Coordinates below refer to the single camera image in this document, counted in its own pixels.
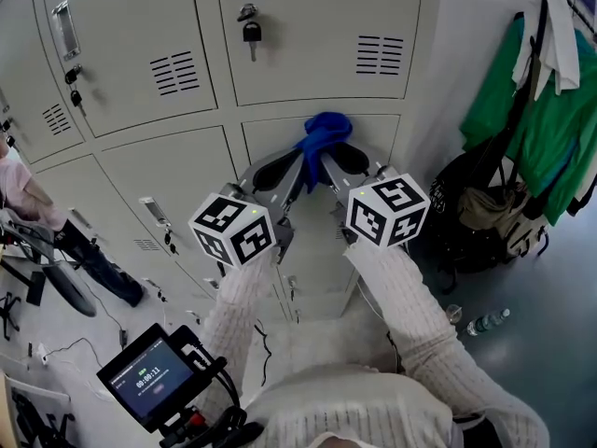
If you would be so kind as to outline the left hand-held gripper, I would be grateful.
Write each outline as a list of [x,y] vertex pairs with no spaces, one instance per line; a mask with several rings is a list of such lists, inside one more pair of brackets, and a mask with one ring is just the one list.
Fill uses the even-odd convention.
[[300,149],[272,153],[210,193],[188,221],[204,254],[241,269],[274,247],[281,263],[294,237],[287,213],[302,161]]

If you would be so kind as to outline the blue cloth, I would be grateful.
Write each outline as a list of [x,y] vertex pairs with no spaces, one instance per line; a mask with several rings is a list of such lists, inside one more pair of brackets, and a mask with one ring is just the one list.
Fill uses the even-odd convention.
[[319,113],[304,123],[306,135],[294,148],[303,155],[301,172],[307,193],[311,194],[315,187],[323,181],[321,155],[325,149],[337,143],[344,143],[353,132],[353,124],[342,113]]

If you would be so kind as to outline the grey metal locker cabinet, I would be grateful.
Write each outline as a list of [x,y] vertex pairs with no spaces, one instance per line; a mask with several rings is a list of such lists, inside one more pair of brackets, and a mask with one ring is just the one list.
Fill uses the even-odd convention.
[[[257,6],[251,61],[237,22]],[[321,112],[398,116],[407,153],[439,0],[0,0],[0,130],[71,220],[179,309],[206,312],[223,266],[188,221],[250,166],[243,124]],[[64,74],[82,65],[73,106]],[[318,189],[270,320],[340,316],[357,274]]]

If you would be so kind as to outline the person's right forearm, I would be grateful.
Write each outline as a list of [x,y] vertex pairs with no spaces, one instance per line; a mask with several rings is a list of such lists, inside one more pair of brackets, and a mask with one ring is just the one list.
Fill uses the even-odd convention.
[[380,251],[362,242],[345,256],[382,309],[406,374],[440,396],[449,392],[453,374],[443,357],[455,332],[418,266],[401,248]]

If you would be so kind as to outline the person's left forearm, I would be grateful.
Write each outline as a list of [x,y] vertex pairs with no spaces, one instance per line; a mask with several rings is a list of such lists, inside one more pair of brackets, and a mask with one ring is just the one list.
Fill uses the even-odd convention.
[[271,289],[277,254],[276,248],[269,249],[222,279],[215,307],[204,320],[199,335],[210,355],[227,360],[226,371],[239,393],[243,392],[257,303]]

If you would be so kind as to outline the black bag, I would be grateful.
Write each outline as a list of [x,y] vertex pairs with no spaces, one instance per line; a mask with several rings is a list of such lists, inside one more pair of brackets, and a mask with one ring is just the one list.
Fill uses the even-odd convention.
[[429,192],[431,206],[426,231],[438,257],[437,269],[451,277],[442,290],[451,294],[461,273],[480,273],[496,267],[506,255],[496,228],[471,229],[460,221],[460,197],[483,168],[485,150],[471,149],[450,162],[435,178]]

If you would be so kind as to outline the khaki bag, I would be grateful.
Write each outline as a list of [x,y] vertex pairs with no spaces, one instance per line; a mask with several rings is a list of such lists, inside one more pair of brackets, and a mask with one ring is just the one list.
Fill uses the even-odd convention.
[[511,225],[515,191],[501,187],[487,190],[467,188],[458,200],[457,216],[473,231],[496,230],[504,237]]

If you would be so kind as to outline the white patterned backpack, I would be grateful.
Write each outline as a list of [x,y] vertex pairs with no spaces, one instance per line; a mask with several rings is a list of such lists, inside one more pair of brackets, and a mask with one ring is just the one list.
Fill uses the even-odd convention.
[[506,254],[511,258],[525,257],[547,234],[548,220],[541,215],[530,219],[519,213],[504,235]]

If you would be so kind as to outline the green jacket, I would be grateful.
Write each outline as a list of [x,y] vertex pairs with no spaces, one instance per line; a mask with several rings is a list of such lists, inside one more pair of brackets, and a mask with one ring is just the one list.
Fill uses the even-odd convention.
[[[509,25],[460,125],[465,151],[497,135],[506,125],[516,89],[511,74],[523,29],[523,18]],[[523,113],[507,150],[511,159],[521,154],[519,171],[533,196],[552,187],[543,209],[550,225],[567,210],[597,155],[597,52],[580,32],[576,32],[576,45],[580,87],[557,95],[551,77],[539,99]]]

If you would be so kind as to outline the gray mesh chair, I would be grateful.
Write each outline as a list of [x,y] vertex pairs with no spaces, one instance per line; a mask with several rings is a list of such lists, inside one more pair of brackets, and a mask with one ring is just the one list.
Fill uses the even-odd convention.
[[7,218],[0,220],[0,245],[18,247],[73,309],[95,317],[97,309],[88,284],[69,261],[54,257],[53,231],[39,223],[21,221],[8,210],[3,215]]

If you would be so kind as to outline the black monitor screen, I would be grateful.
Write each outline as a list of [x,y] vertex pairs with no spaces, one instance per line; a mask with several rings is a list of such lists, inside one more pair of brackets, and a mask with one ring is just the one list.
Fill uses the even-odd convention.
[[[98,379],[160,448],[226,448],[238,443],[246,412],[226,371],[187,326],[169,334],[155,323],[97,372]],[[213,424],[192,401],[214,382],[231,404]]]

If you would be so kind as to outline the white shirt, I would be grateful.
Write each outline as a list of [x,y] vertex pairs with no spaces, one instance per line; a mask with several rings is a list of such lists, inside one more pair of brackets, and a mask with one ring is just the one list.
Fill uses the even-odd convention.
[[529,73],[532,55],[531,37],[538,41],[541,4],[547,4],[544,39],[539,52],[540,70],[534,99],[546,87],[551,74],[555,76],[555,94],[576,90],[580,86],[580,70],[572,10],[567,0],[534,0],[523,15],[523,34],[512,80],[520,89]]

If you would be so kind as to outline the wooden table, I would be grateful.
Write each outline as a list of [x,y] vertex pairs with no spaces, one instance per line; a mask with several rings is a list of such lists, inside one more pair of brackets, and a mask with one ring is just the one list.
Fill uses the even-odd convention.
[[34,270],[30,275],[21,273],[17,268],[9,263],[9,259],[14,259],[15,256],[10,256],[6,248],[3,246],[0,249],[0,268],[5,270],[9,275],[27,287],[26,302],[34,306],[40,306],[45,288],[47,277],[41,270]]

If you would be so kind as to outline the black chair base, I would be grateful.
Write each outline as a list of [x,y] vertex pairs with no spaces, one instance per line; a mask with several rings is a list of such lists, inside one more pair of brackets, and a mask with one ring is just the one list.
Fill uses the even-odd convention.
[[17,302],[21,302],[21,298],[14,296],[11,292],[7,292],[5,296],[0,298],[0,321],[2,322],[3,335],[6,341],[10,341],[8,328],[13,331],[20,331],[20,327],[12,318],[11,311]]

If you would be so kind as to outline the black office chair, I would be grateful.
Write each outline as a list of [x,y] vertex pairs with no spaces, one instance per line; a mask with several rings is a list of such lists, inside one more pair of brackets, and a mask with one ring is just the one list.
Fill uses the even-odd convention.
[[46,414],[45,422],[29,398],[15,391],[11,397],[17,410],[17,425],[25,438],[23,448],[34,448],[36,442],[40,448],[77,448],[67,440],[68,422],[76,421],[72,413],[65,413],[57,427],[53,413]]

